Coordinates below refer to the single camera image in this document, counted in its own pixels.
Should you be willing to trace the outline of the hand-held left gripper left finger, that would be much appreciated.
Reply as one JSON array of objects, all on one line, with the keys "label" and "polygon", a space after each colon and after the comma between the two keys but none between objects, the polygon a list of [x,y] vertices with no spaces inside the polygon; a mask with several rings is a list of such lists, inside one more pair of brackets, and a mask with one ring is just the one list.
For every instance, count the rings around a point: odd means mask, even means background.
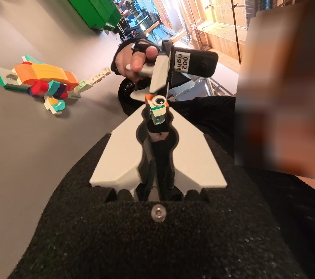
[{"label": "hand-held left gripper left finger", "polygon": [[89,180],[92,187],[113,188],[117,193],[128,190],[133,198],[141,198],[136,188],[147,183],[152,160],[148,133],[138,130],[144,125],[143,111],[146,112],[145,105],[112,131]]}]

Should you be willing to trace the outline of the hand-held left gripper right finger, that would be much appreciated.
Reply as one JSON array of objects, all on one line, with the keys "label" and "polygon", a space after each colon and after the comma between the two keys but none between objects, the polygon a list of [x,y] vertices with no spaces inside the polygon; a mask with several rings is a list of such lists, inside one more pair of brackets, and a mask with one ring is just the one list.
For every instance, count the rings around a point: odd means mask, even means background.
[{"label": "hand-held left gripper right finger", "polygon": [[227,182],[203,132],[176,111],[168,111],[167,120],[169,134],[175,137],[168,187],[176,187],[183,195],[189,190],[226,188]]}]

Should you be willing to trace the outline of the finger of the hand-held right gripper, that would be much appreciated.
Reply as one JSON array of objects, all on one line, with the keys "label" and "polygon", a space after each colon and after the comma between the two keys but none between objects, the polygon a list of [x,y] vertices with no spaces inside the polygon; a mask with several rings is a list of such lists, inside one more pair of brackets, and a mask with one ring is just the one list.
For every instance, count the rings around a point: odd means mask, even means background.
[{"label": "finger of the hand-held right gripper", "polygon": [[130,98],[136,101],[145,101],[146,96],[151,95],[149,88],[139,89],[130,94]]},{"label": "finger of the hand-held right gripper", "polygon": [[167,55],[157,56],[149,88],[150,93],[157,93],[160,89],[166,86],[169,64],[170,56]]}]

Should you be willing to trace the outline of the small orange lego assembly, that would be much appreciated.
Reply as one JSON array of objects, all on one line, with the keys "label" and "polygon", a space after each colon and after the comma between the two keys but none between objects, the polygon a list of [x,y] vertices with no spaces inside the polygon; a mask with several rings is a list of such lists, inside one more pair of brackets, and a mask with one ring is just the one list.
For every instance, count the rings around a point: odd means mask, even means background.
[{"label": "small orange lego assembly", "polygon": [[169,104],[162,95],[145,95],[145,103],[149,106],[149,114],[153,124],[160,125],[165,122]]}]

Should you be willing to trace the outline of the colourful lego body assembly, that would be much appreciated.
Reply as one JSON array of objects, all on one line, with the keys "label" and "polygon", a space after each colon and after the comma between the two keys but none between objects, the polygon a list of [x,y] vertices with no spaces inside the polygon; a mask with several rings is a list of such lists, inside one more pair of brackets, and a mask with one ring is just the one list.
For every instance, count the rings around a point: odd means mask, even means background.
[{"label": "colourful lego body assembly", "polygon": [[22,56],[22,60],[11,70],[0,69],[1,86],[43,98],[44,107],[53,115],[61,115],[65,110],[65,99],[80,99],[81,93],[112,73],[109,68],[104,68],[91,78],[79,81],[73,72],[42,63],[29,55]]}]

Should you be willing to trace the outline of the person's right hand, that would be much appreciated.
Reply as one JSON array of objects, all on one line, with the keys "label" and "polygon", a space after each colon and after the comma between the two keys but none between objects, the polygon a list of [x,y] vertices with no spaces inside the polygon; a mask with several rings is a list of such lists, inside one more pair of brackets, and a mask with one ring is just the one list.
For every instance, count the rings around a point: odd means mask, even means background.
[{"label": "person's right hand", "polygon": [[159,48],[147,40],[125,41],[119,46],[114,56],[111,71],[133,82],[138,82],[145,78],[138,72],[146,62],[155,62],[158,53]]}]

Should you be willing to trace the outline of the grey plastic crate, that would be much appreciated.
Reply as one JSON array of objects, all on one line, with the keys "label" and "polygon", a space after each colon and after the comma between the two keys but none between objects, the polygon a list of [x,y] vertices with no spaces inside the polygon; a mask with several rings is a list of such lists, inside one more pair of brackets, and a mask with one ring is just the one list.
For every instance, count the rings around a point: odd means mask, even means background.
[{"label": "grey plastic crate", "polygon": [[190,80],[180,86],[172,88],[168,92],[168,101],[187,101],[195,98],[204,98],[209,96],[234,96],[213,79],[198,78]]}]

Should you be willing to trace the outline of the person's black top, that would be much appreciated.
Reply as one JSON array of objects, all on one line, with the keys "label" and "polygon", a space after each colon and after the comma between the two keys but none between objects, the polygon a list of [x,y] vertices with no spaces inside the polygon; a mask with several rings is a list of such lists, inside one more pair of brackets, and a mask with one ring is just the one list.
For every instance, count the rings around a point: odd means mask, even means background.
[{"label": "person's black top", "polygon": [[258,186],[285,243],[308,278],[315,278],[315,191],[294,175],[244,167]]}]

